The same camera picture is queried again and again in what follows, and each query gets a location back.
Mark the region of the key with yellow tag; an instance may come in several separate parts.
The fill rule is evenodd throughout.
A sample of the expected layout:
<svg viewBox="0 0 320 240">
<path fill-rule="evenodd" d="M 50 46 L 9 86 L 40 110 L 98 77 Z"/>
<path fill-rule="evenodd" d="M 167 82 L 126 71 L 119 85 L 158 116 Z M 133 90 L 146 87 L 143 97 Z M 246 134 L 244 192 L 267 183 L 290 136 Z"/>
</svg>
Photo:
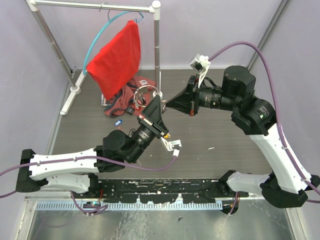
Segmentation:
<svg viewBox="0 0 320 240">
<path fill-rule="evenodd" d="M 165 139 L 169 139 L 171 137 L 171 135 L 168 133 L 164 136 Z"/>
</svg>

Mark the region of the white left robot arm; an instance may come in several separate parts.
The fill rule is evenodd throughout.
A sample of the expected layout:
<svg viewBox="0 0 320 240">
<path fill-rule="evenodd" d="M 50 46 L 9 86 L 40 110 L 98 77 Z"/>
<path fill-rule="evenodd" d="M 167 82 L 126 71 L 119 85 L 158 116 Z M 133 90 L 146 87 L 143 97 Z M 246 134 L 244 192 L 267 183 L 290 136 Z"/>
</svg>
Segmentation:
<svg viewBox="0 0 320 240">
<path fill-rule="evenodd" d="M 66 154 L 41 155 L 24 149 L 18 168 L 15 191 L 32 193 L 44 188 L 71 190 L 95 198 L 100 193 L 97 173 L 112 173 L 125 167 L 148 172 L 158 172 L 169 166 L 147 168 L 136 165 L 140 156 L 154 139 L 164 145 L 169 132 L 162 119 L 159 96 L 154 97 L 137 116 L 139 127 L 128 135 L 120 129 L 113 130 L 102 140 L 102 145 Z"/>
</svg>

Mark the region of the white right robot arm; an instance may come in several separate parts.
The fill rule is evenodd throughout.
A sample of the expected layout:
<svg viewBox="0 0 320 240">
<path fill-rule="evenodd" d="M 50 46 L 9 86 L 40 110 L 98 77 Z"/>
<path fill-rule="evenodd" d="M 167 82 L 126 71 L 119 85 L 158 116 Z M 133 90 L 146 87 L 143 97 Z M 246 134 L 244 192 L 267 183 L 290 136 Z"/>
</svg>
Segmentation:
<svg viewBox="0 0 320 240">
<path fill-rule="evenodd" d="M 222 85 L 202 83 L 192 75 L 186 87 L 166 103 L 166 107 L 187 114 L 198 114 L 201 107 L 231 112 L 231 121 L 255 142 L 267 159 L 272 173 L 254 175 L 229 170 L 218 180 L 218 189 L 225 197 L 235 192 L 261 195 L 276 208 L 299 208 L 308 201 L 309 184 L 319 186 L 320 178 L 309 174 L 299 163 L 295 168 L 281 141 L 274 107 L 254 95 L 256 77 L 240 65 L 227 67 Z"/>
</svg>

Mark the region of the keyring with tagged keys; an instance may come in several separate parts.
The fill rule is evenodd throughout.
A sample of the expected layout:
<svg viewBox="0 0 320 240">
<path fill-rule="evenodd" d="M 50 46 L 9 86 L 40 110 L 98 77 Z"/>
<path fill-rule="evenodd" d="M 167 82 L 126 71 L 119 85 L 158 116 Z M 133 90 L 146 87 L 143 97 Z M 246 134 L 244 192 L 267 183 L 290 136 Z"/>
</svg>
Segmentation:
<svg viewBox="0 0 320 240">
<path fill-rule="evenodd" d="M 157 87 L 146 84 L 138 87 L 133 93 L 133 103 L 136 110 L 140 111 L 148 105 L 147 94 L 153 98 L 159 96 L 161 101 L 165 102 L 163 100 L 163 93 Z"/>
</svg>

